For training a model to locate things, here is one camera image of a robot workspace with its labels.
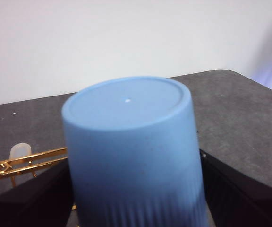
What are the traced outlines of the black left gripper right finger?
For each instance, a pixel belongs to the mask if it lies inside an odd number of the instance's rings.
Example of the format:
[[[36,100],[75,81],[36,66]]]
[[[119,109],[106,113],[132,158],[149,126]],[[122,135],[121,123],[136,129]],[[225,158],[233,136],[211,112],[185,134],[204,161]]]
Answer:
[[[272,187],[201,154],[205,197],[218,227],[272,227]]]

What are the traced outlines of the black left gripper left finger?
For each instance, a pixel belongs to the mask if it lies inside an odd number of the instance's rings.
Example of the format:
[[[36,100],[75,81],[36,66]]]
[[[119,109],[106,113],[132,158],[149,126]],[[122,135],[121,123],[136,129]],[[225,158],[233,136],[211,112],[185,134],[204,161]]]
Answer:
[[[0,195],[0,227],[64,227],[74,195],[67,162]]]

